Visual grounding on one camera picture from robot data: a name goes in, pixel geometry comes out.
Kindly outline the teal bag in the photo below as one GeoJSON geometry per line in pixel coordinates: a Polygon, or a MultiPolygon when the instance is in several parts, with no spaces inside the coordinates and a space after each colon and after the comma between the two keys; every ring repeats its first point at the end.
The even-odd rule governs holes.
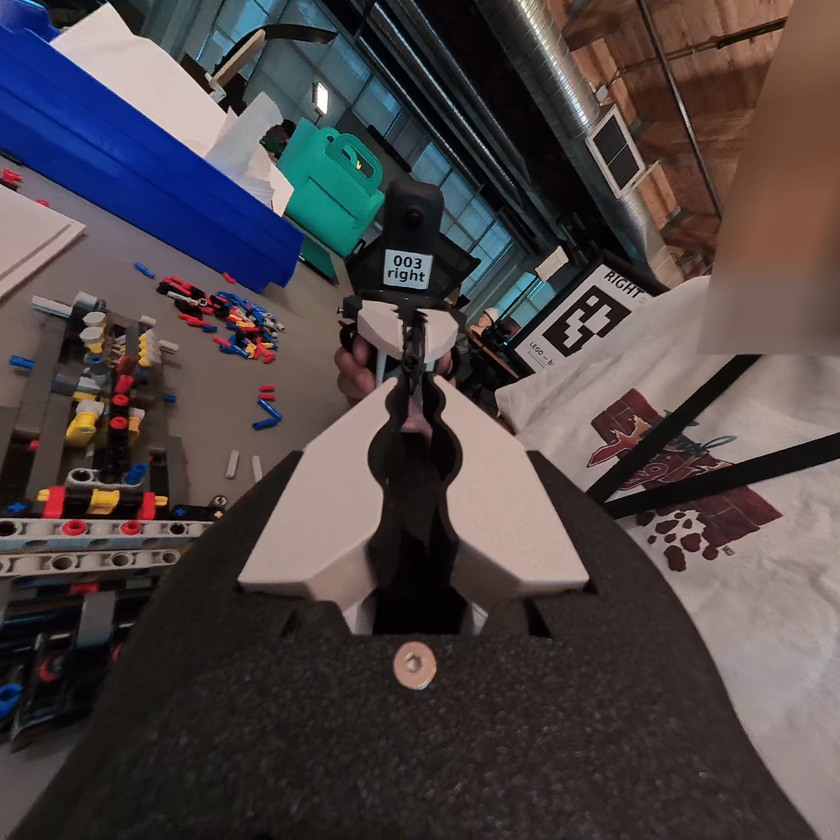
{"type": "Polygon", "coordinates": [[[383,169],[357,137],[302,119],[277,168],[293,192],[286,215],[346,259],[380,212],[383,169]]]}

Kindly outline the white instruction booklet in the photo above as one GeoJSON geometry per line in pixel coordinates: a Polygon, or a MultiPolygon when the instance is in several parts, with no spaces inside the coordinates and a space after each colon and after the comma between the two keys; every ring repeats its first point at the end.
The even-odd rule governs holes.
{"type": "Polygon", "coordinates": [[[7,187],[1,188],[1,301],[73,246],[86,225],[7,187]]]}

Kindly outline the person's right hand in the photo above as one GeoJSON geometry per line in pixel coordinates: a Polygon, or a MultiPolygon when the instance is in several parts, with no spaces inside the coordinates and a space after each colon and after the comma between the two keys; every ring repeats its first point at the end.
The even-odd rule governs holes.
{"type": "MultiPolygon", "coordinates": [[[[360,336],[353,338],[352,349],[339,347],[334,361],[338,367],[338,386],[351,405],[365,399],[376,388],[375,372],[371,365],[375,365],[375,348],[360,336]]],[[[434,372],[448,381],[453,381],[459,370],[461,354],[457,349],[448,351],[437,360],[434,372]]],[[[428,443],[432,440],[433,430],[424,414],[422,389],[418,387],[408,404],[406,421],[402,426],[402,433],[421,435],[428,443]]]]}

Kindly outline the lego car chassis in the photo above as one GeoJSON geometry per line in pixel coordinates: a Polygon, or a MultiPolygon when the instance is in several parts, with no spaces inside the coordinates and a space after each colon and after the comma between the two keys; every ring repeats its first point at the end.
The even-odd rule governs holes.
{"type": "Polygon", "coordinates": [[[2,742],[11,752],[90,713],[169,569],[227,506],[190,504],[149,317],[78,293],[45,317],[18,407],[2,406],[2,742]]]}

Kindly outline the pile of small lego pins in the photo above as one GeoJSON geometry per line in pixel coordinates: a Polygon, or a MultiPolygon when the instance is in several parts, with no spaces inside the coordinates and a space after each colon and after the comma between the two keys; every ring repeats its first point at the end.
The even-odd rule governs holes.
{"type": "Polygon", "coordinates": [[[271,364],[284,327],[260,305],[232,291],[205,292],[176,276],[164,277],[156,291],[168,298],[188,327],[210,336],[219,351],[271,364]]]}

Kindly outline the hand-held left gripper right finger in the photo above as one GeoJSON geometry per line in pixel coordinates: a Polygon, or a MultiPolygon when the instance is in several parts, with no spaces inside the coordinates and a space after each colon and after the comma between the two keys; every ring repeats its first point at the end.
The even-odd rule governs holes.
{"type": "Polygon", "coordinates": [[[427,413],[463,632],[507,602],[582,591],[590,575],[525,447],[440,375],[427,376],[427,413]]]}

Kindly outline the white duct vent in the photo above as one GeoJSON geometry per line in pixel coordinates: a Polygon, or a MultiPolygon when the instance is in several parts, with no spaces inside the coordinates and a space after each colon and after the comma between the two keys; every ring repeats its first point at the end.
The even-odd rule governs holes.
{"type": "Polygon", "coordinates": [[[604,111],[585,145],[615,198],[624,197],[643,180],[646,164],[617,105],[604,111]]]}

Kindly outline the white foam sheets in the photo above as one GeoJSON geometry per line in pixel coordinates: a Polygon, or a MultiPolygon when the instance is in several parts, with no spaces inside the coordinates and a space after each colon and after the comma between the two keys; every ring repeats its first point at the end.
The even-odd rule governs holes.
{"type": "Polygon", "coordinates": [[[240,116],[223,112],[161,47],[131,34],[108,3],[50,45],[275,214],[286,212],[294,188],[261,145],[283,118],[264,92],[240,116]]]}

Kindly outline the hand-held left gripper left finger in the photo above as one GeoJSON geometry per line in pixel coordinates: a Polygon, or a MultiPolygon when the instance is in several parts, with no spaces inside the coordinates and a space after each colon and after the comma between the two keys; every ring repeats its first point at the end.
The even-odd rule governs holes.
{"type": "Polygon", "coordinates": [[[384,491],[370,450],[378,433],[400,430],[406,403],[405,384],[386,381],[303,449],[238,576],[244,592],[333,602],[352,634],[371,631],[367,549],[384,491]]]}

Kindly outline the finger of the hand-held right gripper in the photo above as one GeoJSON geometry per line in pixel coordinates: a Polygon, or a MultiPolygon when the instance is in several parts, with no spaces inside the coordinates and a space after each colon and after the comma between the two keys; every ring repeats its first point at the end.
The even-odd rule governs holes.
{"type": "Polygon", "coordinates": [[[420,311],[419,351],[421,371],[432,371],[436,363],[454,346],[459,323],[449,311],[420,311]]]}
{"type": "Polygon", "coordinates": [[[362,308],[358,313],[358,334],[378,356],[403,359],[404,324],[397,308],[362,308]]]}

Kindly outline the blue plastic bin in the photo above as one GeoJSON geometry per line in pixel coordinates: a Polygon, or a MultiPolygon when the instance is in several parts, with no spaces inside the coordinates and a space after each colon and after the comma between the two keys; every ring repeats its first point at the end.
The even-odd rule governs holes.
{"type": "Polygon", "coordinates": [[[2,27],[1,147],[251,291],[298,266],[302,231],[30,30],[2,27]]]}

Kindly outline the silver air duct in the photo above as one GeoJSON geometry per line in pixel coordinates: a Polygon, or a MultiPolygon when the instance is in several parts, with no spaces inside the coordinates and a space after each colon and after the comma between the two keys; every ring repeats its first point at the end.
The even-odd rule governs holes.
{"type": "Polygon", "coordinates": [[[617,197],[586,146],[602,117],[546,2],[477,1],[481,16],[631,262],[651,272],[670,259],[637,190],[617,197]]]}

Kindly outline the framed black white marker sign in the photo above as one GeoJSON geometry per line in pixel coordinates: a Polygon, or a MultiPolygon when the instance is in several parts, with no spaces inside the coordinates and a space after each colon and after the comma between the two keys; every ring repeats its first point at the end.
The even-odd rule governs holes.
{"type": "Polygon", "coordinates": [[[601,342],[667,287],[603,253],[559,291],[507,345],[525,375],[554,368],[601,342]]]}

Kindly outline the white cloth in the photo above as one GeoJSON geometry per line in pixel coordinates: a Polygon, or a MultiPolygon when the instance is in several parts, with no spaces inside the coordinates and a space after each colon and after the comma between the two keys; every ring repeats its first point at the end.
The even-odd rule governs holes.
{"type": "MultiPolygon", "coordinates": [[[[728,361],[697,352],[709,284],[501,388],[522,445],[588,490],[728,361]]],[[[764,356],[616,499],[838,433],[838,357],[764,356]]],[[[703,637],[762,761],[820,838],[839,826],[838,460],[618,524],[703,637]]]]}

